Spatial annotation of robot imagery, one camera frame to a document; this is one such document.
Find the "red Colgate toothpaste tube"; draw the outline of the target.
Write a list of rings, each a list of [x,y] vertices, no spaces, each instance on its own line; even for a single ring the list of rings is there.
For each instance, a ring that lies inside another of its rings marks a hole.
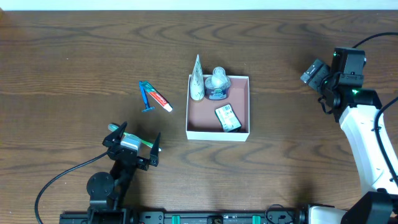
[[[170,105],[169,101],[164,98],[148,81],[144,81],[141,84],[141,87],[150,94],[153,99],[155,99],[158,104],[160,104],[166,111],[171,112],[173,110],[172,106]]]

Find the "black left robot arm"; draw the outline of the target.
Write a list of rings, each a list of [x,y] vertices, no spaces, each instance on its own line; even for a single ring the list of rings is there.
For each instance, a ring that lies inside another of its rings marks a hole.
[[[107,147],[106,155],[114,161],[110,172],[97,172],[86,185],[90,196],[87,224],[95,223],[137,223],[137,215],[124,208],[124,197],[136,170],[148,170],[149,166],[159,164],[158,134],[150,150],[149,158],[139,156],[141,142],[125,135],[127,123],[124,122],[103,140]]]

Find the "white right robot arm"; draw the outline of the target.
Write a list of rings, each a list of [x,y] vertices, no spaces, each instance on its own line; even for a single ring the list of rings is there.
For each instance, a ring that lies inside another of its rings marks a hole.
[[[375,90],[363,88],[365,64],[363,50],[337,47],[331,65],[316,60],[301,77],[348,139],[362,196],[349,210],[310,205],[298,223],[397,222],[397,156],[384,125],[386,107]]]

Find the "blue Gillette razor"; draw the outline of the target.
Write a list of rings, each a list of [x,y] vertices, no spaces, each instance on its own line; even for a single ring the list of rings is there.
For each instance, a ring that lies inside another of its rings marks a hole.
[[[147,95],[146,95],[146,91],[145,91],[144,87],[142,86],[142,83],[143,83],[143,81],[139,82],[139,88],[140,88],[142,99],[143,99],[143,102],[144,102],[144,105],[145,105],[145,109],[142,110],[142,112],[146,113],[148,111],[154,110],[155,107],[154,106],[150,106],[149,100],[148,100]]]

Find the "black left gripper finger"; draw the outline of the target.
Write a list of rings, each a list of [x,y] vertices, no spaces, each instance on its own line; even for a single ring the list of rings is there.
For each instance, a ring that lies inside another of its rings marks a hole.
[[[159,143],[160,143],[161,133],[157,135],[155,142],[150,150],[150,165],[157,167],[159,164]]]
[[[124,135],[125,128],[127,126],[127,122],[123,122],[121,125],[109,124],[108,129],[111,131],[111,134],[106,136],[103,140],[103,146],[105,147],[113,147],[115,144],[120,144]]]

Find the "green Dettol soap bar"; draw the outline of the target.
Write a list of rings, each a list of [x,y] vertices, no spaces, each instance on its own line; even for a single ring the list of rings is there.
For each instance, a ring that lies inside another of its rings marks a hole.
[[[230,104],[215,109],[215,115],[226,133],[238,132],[242,127]]]

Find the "white Pantene conditioner tube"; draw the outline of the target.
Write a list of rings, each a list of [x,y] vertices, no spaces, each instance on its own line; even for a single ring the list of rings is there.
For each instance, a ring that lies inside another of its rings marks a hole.
[[[196,57],[190,80],[190,97],[194,101],[201,101],[205,97],[205,84],[199,55]]]

